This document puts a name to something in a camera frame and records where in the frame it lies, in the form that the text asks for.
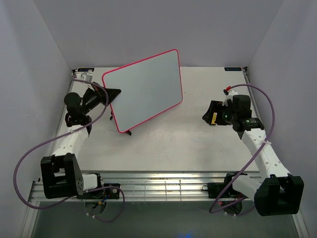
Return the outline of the yellow bone-shaped eraser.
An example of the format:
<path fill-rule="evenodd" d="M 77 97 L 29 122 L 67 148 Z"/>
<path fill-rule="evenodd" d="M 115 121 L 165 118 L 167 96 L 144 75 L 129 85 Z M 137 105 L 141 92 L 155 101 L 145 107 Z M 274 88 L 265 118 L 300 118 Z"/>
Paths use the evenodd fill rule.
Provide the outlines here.
<path fill-rule="evenodd" d="M 215 125 L 216 124 L 216 117 L 217 117 L 217 113 L 213 113 L 213 116 L 212 116 L 212 120 L 211 120 L 211 124 L 212 125 Z"/>

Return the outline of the pink framed whiteboard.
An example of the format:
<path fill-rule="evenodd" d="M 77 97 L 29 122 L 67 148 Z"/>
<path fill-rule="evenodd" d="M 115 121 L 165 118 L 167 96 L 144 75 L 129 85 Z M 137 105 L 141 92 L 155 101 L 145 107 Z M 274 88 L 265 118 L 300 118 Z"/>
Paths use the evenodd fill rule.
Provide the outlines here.
<path fill-rule="evenodd" d="M 131 129 L 183 101 L 179 52 L 172 49 L 102 75 L 105 88 L 121 89 L 111 112 L 126 114 Z"/>

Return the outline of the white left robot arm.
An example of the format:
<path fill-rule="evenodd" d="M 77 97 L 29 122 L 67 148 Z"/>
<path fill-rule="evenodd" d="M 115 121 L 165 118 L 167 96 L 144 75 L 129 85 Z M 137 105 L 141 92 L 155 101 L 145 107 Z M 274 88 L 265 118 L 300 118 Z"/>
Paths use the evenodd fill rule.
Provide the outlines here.
<path fill-rule="evenodd" d="M 120 89 L 105 89 L 91 86 L 84 96 L 75 92 L 64 97 L 67 113 L 66 126 L 70 134 L 66 136 L 52 155 L 41 160 L 42 182 L 45 197 L 48 199 L 80 196 L 88 191 L 94 198 L 100 198 L 105 193 L 105 186 L 99 174 L 81 173 L 77 156 L 89 137 L 92 125 L 88 113 L 99 104 L 106 106 L 119 94 Z"/>

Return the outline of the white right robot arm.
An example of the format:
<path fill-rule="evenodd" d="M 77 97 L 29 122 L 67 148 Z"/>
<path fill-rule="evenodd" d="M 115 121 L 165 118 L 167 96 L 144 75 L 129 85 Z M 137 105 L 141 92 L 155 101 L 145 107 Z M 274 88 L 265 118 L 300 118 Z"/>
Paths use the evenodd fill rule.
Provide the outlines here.
<path fill-rule="evenodd" d="M 261 181 L 244 171 L 228 173 L 223 184 L 208 184 L 210 197 L 237 194 L 251 199 L 261 216 L 297 214 L 304 190 L 300 176 L 284 167 L 268 141 L 264 125 L 252 116 L 247 95 L 227 95 L 224 102 L 211 101 L 202 119 L 209 125 L 231 125 L 249 149 L 260 172 Z"/>

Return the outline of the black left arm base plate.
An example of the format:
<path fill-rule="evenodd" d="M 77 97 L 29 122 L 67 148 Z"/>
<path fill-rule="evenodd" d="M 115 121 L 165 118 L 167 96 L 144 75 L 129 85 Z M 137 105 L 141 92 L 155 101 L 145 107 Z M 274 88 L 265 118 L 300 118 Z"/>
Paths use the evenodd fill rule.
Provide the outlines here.
<path fill-rule="evenodd" d="M 104 187 L 114 186 L 114 188 L 106 188 L 99 191 L 84 193 L 83 195 L 76 196 L 77 199 L 94 199 L 94 200 L 104 200 L 104 199 L 119 199 L 120 192 L 118 187 L 119 183 L 104 183 Z"/>

